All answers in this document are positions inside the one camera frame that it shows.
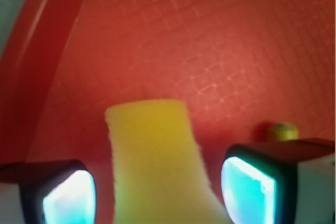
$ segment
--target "yellow sponge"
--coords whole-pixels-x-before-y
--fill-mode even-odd
[[[186,106],[147,100],[106,111],[114,223],[231,223],[212,192]]]

